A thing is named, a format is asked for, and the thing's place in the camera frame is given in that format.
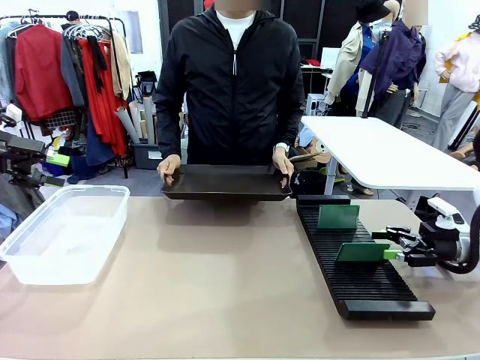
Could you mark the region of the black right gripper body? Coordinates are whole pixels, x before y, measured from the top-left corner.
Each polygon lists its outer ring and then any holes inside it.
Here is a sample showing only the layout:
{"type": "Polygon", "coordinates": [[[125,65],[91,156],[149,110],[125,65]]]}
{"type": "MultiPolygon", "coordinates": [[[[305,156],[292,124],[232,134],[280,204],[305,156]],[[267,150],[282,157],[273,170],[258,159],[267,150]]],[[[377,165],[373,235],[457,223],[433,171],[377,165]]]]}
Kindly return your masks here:
{"type": "Polygon", "coordinates": [[[434,221],[421,222],[418,234],[440,261],[451,262],[457,260],[461,254],[458,247],[460,233],[457,229],[440,228],[434,221]]]}

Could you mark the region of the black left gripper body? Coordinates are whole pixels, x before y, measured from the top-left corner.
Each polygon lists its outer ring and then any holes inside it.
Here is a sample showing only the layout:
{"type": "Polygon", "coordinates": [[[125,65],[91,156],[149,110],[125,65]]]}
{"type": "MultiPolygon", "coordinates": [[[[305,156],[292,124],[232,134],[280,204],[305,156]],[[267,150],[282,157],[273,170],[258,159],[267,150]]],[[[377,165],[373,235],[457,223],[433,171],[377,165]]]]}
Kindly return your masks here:
{"type": "Polygon", "coordinates": [[[43,142],[1,131],[1,173],[30,176],[32,167],[46,159],[43,142]]]}

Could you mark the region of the person right hand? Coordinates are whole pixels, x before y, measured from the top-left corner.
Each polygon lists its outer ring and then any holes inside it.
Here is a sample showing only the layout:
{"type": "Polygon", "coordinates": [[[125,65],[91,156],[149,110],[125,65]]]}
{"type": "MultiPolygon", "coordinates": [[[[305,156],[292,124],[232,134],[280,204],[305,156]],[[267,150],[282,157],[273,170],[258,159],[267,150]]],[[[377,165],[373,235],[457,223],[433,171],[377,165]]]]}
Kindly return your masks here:
{"type": "Polygon", "coordinates": [[[177,154],[171,154],[165,157],[157,166],[157,173],[164,184],[171,186],[173,184],[174,172],[181,166],[181,158],[177,154]]]}

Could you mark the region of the person left hand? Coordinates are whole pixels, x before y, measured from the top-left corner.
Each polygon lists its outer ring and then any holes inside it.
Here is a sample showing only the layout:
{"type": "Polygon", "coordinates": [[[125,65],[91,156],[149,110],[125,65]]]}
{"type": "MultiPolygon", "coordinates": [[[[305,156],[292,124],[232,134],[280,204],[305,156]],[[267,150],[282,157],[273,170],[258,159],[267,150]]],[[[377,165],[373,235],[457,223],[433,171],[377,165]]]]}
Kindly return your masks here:
{"type": "Polygon", "coordinates": [[[282,174],[280,184],[285,188],[290,183],[290,178],[294,172],[294,166],[287,157],[286,150],[282,147],[276,147],[272,155],[272,163],[274,167],[282,174]]]}

